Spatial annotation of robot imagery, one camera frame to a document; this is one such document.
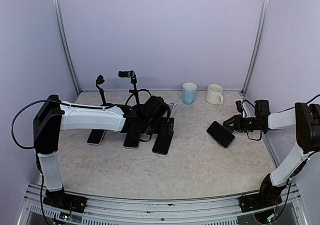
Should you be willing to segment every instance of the wall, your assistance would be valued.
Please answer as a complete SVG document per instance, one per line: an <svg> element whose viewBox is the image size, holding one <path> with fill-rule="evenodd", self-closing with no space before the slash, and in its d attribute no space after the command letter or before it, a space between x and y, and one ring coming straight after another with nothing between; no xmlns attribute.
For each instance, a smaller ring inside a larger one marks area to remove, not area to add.
<svg viewBox="0 0 320 225"><path fill-rule="evenodd" d="M265 31L247 97L268 99L272 112L306 102L320 93L320 0L270 0ZM295 130L268 132L282 161ZM312 225L320 220L320 154L296 177Z"/></svg>
<svg viewBox="0 0 320 225"><path fill-rule="evenodd" d="M262 0L60 0L72 61L82 90L99 74L106 90L200 89L217 83L241 90Z"/></svg>
<svg viewBox="0 0 320 225"><path fill-rule="evenodd" d="M39 176L35 152L18 148L10 134L14 115L50 94L75 101L51 0L0 0L0 219L12 225L30 182ZM39 107L17 120L21 144L32 146Z"/></svg>

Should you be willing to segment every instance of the smartphone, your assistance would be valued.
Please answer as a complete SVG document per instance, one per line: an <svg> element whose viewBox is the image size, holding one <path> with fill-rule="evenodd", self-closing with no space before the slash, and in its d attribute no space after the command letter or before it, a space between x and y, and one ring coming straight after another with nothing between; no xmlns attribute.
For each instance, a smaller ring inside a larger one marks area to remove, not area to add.
<svg viewBox="0 0 320 225"><path fill-rule="evenodd" d="M99 146L104 138L106 130L93 129L86 141L89 145Z"/></svg>
<svg viewBox="0 0 320 225"><path fill-rule="evenodd" d="M228 148L232 142L235 140L235 136L220 125L217 121L214 121L210 127L206 130L218 144L224 148Z"/></svg>

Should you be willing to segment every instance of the blue cup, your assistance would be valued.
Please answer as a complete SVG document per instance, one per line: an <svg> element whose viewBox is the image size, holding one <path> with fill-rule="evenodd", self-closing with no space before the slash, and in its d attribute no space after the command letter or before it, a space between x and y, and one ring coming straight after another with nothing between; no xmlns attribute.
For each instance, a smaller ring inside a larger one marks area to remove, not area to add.
<svg viewBox="0 0 320 225"><path fill-rule="evenodd" d="M186 82L182 85L182 101L184 104L190 105L195 102L197 93L197 85L192 82Z"/></svg>

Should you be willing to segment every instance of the marble countertop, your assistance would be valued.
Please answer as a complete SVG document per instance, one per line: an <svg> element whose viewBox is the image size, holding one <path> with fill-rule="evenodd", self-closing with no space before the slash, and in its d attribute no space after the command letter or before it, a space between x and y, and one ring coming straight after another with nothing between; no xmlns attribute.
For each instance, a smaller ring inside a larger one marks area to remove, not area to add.
<svg viewBox="0 0 320 225"><path fill-rule="evenodd" d="M126 149L124 133L107 131L101 145L92 146L87 144L90 130L62 131L58 160L65 190L126 199L206 198L258 190L275 169L262 141L235 132L235 141L226 149L206 132L213 121L222 123L238 113L238 92L224 92L223 105L206 102L205 91L197 92L192 105L182 103L181 91L151 93L178 104L168 154L152 152L156 135L139 149ZM129 95L105 92L110 103L124 104ZM140 102L148 97L141 92ZM98 92L83 92L76 102L100 105L101 98Z"/></svg>

